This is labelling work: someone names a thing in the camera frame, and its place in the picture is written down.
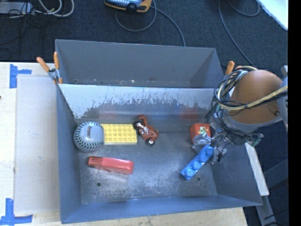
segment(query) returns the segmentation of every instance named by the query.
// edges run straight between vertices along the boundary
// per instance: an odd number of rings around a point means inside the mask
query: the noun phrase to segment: toy wheel
[[[138,129],[137,123],[142,123],[142,122],[141,122],[141,121],[135,121],[135,122],[133,123],[133,127],[134,127],[135,130]]]
[[[155,141],[148,138],[148,139],[146,139],[146,144],[149,145],[149,146],[153,146],[153,145],[155,145]]]

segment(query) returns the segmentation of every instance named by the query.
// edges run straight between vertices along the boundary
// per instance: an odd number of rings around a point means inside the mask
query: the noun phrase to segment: orange handle
[[[55,68],[58,70],[60,68],[60,63],[58,62],[57,52],[54,52],[53,60],[55,62]]]
[[[37,62],[43,67],[46,72],[50,71],[49,66],[45,63],[45,61],[41,57],[37,57]]]
[[[229,61],[225,75],[230,74],[233,71],[235,63],[233,61]]]

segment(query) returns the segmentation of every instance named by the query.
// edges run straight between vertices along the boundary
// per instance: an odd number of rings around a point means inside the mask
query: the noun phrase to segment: red plastic object
[[[90,156],[88,158],[87,165],[99,170],[117,172],[121,174],[132,174],[134,168],[134,163],[132,161],[96,156]]]
[[[210,133],[210,125],[209,124],[193,124],[189,130],[190,130],[190,137],[191,137],[191,142],[193,143],[193,138],[197,135],[200,135],[201,129],[204,129],[209,137],[211,137]]]

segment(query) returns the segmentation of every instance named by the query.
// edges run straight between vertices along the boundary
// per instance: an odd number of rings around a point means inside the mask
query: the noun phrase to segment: white ball
[[[102,125],[95,121],[87,121],[80,124],[74,131],[73,141],[82,152],[96,151],[104,144]]]

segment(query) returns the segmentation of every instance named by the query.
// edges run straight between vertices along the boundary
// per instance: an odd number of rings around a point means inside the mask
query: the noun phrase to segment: lego brick
[[[210,145],[206,145],[202,148],[199,154],[197,154],[187,165],[184,167],[180,174],[186,179],[190,180],[201,167],[209,160],[213,155],[214,149]]]
[[[104,144],[136,144],[137,132],[132,124],[102,124]]]

